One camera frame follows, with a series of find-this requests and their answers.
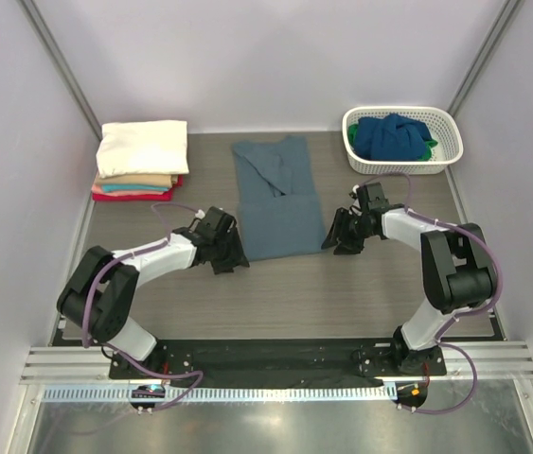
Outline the grey-blue t-shirt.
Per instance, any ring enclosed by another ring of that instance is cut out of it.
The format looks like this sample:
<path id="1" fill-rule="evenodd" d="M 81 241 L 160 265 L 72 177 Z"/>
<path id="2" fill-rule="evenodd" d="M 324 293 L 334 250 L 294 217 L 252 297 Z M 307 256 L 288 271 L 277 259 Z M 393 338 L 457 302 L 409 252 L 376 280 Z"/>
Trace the grey-blue t-shirt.
<path id="1" fill-rule="evenodd" d="M 232 146 L 243 248 L 251 261 L 319 253 L 326 237 L 303 136 Z"/>

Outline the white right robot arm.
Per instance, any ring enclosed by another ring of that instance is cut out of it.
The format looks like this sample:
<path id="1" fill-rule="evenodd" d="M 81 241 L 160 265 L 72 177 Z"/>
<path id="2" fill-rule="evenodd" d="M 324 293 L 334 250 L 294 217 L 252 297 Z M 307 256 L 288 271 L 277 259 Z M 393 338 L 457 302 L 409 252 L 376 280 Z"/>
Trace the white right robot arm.
<path id="1" fill-rule="evenodd" d="M 394 332 L 387 350 L 363 351 L 365 375 L 422 375 L 437 370 L 440 341 L 461 317 L 491 301 L 499 277 L 480 227 L 426 218 L 385 197 L 380 183 L 357 185 L 353 203 L 337 209 L 322 243 L 336 255 L 354 255 L 377 236 L 420 254 L 425 299 Z"/>

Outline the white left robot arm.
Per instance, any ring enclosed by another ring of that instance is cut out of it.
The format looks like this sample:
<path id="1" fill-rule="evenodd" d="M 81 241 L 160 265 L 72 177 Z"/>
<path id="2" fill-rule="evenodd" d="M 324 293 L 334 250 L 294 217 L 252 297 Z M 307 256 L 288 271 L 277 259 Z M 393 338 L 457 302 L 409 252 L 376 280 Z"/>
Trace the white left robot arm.
<path id="1" fill-rule="evenodd" d="M 161 239 L 128 250 L 111 252 L 100 246 L 87 250 L 57 301 L 57 310 L 79 327 L 86 342 L 109 345 L 131 357 L 141 376 L 157 376 L 164 356 L 157 338 L 130 316 L 136 290 L 174 271 L 208 264 L 216 274 L 249 266 L 237 221 L 221 208 L 198 210 L 188 226 Z"/>

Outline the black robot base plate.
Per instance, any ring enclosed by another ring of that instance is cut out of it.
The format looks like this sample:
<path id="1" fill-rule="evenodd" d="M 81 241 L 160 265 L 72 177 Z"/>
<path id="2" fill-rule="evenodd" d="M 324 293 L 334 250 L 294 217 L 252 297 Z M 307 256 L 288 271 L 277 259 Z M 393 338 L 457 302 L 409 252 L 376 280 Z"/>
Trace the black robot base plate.
<path id="1" fill-rule="evenodd" d="M 405 353 L 390 339 L 160 340 L 140 365 L 182 389 L 195 371 L 201 388 L 243 390 L 373 388 L 387 377 L 447 374 L 440 348 Z"/>

